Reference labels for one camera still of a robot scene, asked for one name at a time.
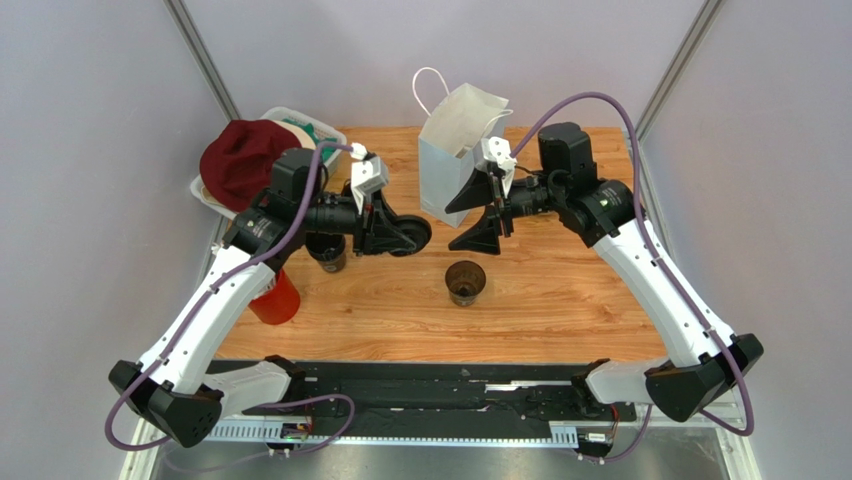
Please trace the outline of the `white paper bag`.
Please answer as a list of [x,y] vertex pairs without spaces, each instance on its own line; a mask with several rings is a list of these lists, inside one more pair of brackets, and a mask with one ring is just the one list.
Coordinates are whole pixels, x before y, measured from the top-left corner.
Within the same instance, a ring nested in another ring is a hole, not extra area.
[[[417,91],[418,77],[434,73],[444,97],[433,108],[424,104]],[[469,83],[451,90],[435,68],[418,69],[411,80],[412,94],[427,119],[418,136],[419,199],[421,210],[444,224],[457,228],[468,212],[447,214],[445,207],[455,198],[474,170],[472,150],[482,138],[501,136],[505,118],[513,113],[509,100]]]

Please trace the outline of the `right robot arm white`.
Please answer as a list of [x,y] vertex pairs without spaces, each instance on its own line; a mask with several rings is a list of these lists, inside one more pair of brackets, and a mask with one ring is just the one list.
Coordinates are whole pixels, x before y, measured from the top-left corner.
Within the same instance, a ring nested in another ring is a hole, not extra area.
[[598,361],[577,378],[602,404],[644,403],[685,422],[738,384],[763,355],[753,334],[737,335],[699,298],[664,251],[630,188],[599,176],[589,135],[571,122],[538,133],[541,167],[515,178],[507,140],[482,139],[474,170],[447,212],[484,209],[450,242],[452,251],[501,252],[514,220],[555,213],[627,285],[660,335],[667,356],[646,362]]

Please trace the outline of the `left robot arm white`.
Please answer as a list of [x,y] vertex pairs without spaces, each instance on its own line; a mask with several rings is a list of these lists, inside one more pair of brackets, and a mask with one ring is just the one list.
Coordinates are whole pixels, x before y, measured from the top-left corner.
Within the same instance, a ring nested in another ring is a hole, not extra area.
[[165,440],[193,447],[221,419],[283,402],[302,381],[303,372],[279,356],[222,374],[208,368],[241,313],[269,291],[309,235],[348,235],[359,256],[408,256],[429,243],[425,219],[399,215],[386,201],[389,172],[381,158],[357,143],[347,152],[352,173],[340,193],[323,187],[320,148],[283,152],[269,185],[233,219],[205,282],[173,324],[138,360],[111,369],[120,404]]

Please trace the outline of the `brown coffee cup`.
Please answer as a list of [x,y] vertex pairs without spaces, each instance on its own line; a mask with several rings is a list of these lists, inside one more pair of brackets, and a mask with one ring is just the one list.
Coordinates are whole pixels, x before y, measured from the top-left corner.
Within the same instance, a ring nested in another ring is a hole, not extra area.
[[462,260],[450,265],[444,275],[451,301],[459,307],[471,306],[487,285],[484,269],[477,263]]

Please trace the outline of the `stack of black cups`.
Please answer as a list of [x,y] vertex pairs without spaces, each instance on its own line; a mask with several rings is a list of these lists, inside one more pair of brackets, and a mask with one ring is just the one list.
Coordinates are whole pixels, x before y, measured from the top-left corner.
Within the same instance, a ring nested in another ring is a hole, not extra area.
[[327,273],[339,273],[346,266],[346,239],[341,234],[311,232],[306,236],[305,249]]

